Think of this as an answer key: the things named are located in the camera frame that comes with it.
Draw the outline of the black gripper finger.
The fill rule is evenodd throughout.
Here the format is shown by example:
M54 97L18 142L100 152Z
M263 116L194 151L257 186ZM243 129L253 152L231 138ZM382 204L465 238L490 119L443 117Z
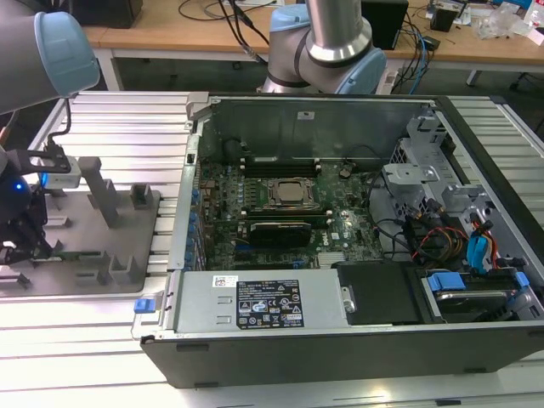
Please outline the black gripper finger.
M11 241L14 249L10 252L11 261L28 259L48 259L54 254L54 248L48 244L45 232L39 224L29 224L24 220L10 224Z

